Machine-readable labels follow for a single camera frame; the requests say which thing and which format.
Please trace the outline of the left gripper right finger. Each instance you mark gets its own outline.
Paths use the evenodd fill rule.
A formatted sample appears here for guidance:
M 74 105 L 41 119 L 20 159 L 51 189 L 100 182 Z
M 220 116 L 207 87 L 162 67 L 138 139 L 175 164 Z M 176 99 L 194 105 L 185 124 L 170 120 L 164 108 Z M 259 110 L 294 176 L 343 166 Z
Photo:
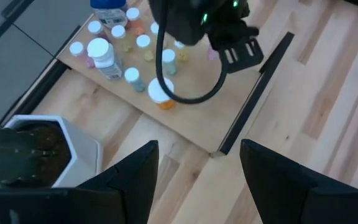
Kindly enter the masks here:
M 317 182 L 295 161 L 250 139 L 241 141 L 241 164 L 263 223 L 300 223 L 309 189 Z

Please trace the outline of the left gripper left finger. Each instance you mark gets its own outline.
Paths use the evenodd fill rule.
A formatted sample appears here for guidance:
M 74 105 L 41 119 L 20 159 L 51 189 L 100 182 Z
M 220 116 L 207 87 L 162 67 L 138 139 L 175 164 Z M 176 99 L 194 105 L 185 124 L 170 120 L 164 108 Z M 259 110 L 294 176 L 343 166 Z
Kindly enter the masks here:
M 151 140 L 79 185 L 88 190 L 80 223 L 147 223 L 158 176 L 158 141 Z

